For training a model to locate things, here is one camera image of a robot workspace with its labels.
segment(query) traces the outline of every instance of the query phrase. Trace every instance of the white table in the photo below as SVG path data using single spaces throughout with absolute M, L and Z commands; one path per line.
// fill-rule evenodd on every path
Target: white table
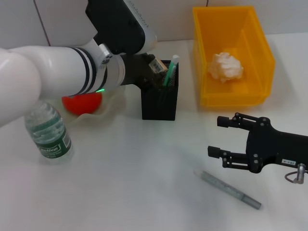
M 272 95 L 241 112 L 308 135 L 308 33 L 267 38 L 277 61 Z M 161 59 L 181 57 L 175 122 L 142 121 L 140 92 L 128 86 L 102 119 L 68 126 L 75 156 L 57 166 L 40 161 L 22 119 L 1 128 L 0 230 L 306 231 L 308 182 L 287 182 L 293 168 L 271 165 L 252 174 L 207 156 L 208 145 L 244 153 L 247 132 L 216 126 L 217 116 L 235 111 L 198 110 L 192 47 L 192 41 L 160 42 L 154 51 Z M 213 188 L 195 169 L 263 207 L 254 210 Z

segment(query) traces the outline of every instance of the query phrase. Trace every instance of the yellow plastic bin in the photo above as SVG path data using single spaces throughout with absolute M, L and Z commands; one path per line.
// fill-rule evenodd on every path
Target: yellow plastic bin
M 252 6 L 195 7 L 194 59 L 205 107 L 254 106 L 270 95 L 275 59 Z M 214 54 L 228 52 L 244 67 L 241 79 L 221 83 L 207 72 Z

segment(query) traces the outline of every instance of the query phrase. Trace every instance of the red object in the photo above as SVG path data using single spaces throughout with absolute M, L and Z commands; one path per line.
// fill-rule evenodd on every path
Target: red object
M 62 97 L 63 106 L 75 115 L 91 114 L 95 112 L 102 103 L 101 93 L 76 95 L 73 97 Z

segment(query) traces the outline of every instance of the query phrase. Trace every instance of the green label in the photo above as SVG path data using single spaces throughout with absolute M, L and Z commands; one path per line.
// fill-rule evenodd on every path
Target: green label
M 42 155 L 49 159 L 55 159 L 63 156 L 71 148 L 72 142 L 69 138 L 66 129 L 64 130 L 62 136 L 52 143 L 35 143 Z

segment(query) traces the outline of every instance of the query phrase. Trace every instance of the plastic bottle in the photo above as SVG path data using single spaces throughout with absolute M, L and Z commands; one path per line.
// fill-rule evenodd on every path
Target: plastic bottle
M 71 158 L 73 146 L 59 112 L 39 101 L 25 116 L 25 126 L 41 154 L 51 163 Z

